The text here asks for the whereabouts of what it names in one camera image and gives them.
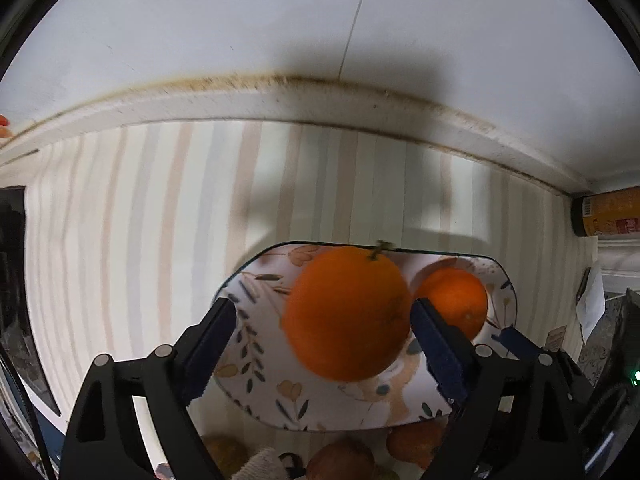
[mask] white knitted cloth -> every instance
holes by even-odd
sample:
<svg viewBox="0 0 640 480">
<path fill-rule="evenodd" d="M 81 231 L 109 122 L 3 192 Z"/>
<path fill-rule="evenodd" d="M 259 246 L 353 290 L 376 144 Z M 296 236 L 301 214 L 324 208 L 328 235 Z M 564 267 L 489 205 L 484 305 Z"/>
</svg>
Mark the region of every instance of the white knitted cloth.
<svg viewBox="0 0 640 480">
<path fill-rule="evenodd" d="M 254 455 L 231 480 L 289 480 L 276 450 L 266 447 Z"/>
</svg>

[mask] white plate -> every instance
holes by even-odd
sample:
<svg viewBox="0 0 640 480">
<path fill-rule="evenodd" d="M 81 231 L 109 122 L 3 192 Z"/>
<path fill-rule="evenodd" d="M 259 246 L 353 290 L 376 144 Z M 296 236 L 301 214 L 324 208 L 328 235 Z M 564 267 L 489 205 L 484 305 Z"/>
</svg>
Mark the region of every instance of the white plate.
<svg viewBox="0 0 640 480">
<path fill-rule="evenodd" d="M 332 247 L 304 242 L 272 246 L 225 282 L 216 298 L 228 297 L 236 304 L 238 326 L 214 372 L 220 387 L 257 420 L 287 430 L 369 430 L 449 413 L 413 333 L 389 368 L 357 383 L 323 379 L 297 360 L 280 329 L 287 293 L 303 267 Z M 395 250 L 385 255 L 398 265 L 412 291 L 439 267 L 460 267 L 476 275 L 486 287 L 489 309 L 473 343 L 506 355 L 492 335 L 515 324 L 517 303 L 500 264 L 470 254 Z"/>
</svg>

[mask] striped tablecloth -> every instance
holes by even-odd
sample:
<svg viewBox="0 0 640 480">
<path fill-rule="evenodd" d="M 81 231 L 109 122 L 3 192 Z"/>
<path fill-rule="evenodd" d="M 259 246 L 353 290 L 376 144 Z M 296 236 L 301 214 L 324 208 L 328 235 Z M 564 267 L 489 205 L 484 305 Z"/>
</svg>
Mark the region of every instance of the striped tablecloth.
<svg viewBox="0 0 640 480">
<path fill-rule="evenodd" d="M 175 341 L 225 277 L 283 240 L 380 238 L 492 256 L 518 295 L 518 329 L 543 344 L 567 324 L 564 348 L 580 352 L 574 296 L 595 242 L 572 234 L 567 197 L 495 166 L 334 128 L 199 121 L 57 142 L 0 168 L 0 186 L 15 173 L 27 184 L 34 338 L 66 418 L 96 354 L 137 358 Z M 261 425 L 214 384 L 191 415 L 202 432 L 304 457 L 335 437 Z M 140 418 L 152 462 L 162 462 L 143 406 Z M 390 459 L 383 434 L 363 439 L 379 462 L 418 476 Z"/>
</svg>

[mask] orange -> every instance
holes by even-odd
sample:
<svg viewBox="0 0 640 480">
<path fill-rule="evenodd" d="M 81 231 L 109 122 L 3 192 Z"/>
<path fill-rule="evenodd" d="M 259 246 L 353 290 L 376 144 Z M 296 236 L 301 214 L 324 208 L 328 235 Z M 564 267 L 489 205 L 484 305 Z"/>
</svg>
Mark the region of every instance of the orange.
<svg viewBox="0 0 640 480">
<path fill-rule="evenodd" d="M 457 326 L 471 340 L 484 325 L 488 301 L 484 285 L 470 272 L 443 267 L 432 272 L 415 291 L 428 298 L 447 324 Z"/>
<path fill-rule="evenodd" d="M 352 246 L 316 256 L 294 283 L 282 329 L 299 361 L 332 381 L 378 375 L 409 335 L 411 294 L 386 256 Z"/>
</svg>

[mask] metal screw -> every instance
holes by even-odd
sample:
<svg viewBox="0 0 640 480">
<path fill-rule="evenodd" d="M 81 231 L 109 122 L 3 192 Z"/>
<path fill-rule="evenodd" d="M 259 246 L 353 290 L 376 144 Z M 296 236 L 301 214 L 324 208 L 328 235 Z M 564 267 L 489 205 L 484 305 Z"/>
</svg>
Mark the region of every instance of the metal screw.
<svg viewBox="0 0 640 480">
<path fill-rule="evenodd" d="M 94 359 L 94 365 L 104 366 L 109 362 L 109 356 L 107 354 L 100 354 Z"/>
<path fill-rule="evenodd" d="M 171 345 L 160 345 L 158 348 L 154 350 L 154 354 L 158 357 L 167 357 L 171 355 L 171 352 L 174 350 L 174 347 Z"/>
<path fill-rule="evenodd" d="M 554 362 L 553 358 L 549 354 L 540 354 L 538 356 L 538 361 L 543 366 L 551 366 Z"/>
<path fill-rule="evenodd" d="M 487 346 L 487 345 L 476 346 L 476 355 L 479 355 L 480 357 L 490 357 L 492 353 L 494 353 L 494 351 L 491 350 L 490 346 Z"/>
</svg>

